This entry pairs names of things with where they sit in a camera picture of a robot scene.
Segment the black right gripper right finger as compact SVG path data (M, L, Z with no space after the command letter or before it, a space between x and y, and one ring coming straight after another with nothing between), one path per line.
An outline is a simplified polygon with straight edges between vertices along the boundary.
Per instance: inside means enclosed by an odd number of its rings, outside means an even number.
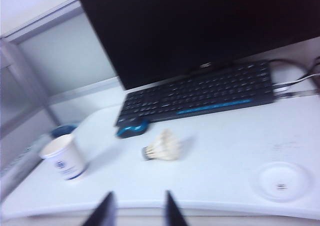
M177 206L171 192L166 191L166 202L164 207L165 226L188 226L187 221Z

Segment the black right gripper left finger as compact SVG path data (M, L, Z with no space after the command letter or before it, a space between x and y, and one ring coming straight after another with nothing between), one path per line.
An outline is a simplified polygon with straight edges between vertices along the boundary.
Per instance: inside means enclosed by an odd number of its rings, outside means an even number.
M82 226L115 226L116 198L113 191L109 192Z

